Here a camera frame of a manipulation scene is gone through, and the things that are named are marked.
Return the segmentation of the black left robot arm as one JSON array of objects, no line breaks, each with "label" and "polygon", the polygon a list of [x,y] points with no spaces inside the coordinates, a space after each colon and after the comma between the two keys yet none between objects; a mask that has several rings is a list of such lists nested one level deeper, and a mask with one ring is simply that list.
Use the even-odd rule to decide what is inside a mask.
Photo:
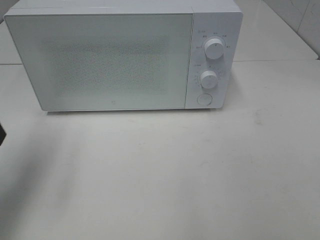
[{"label": "black left robot arm", "polygon": [[2,143],[5,140],[6,136],[7,136],[7,133],[4,130],[4,128],[2,127],[2,125],[0,124],[0,146],[2,145]]}]

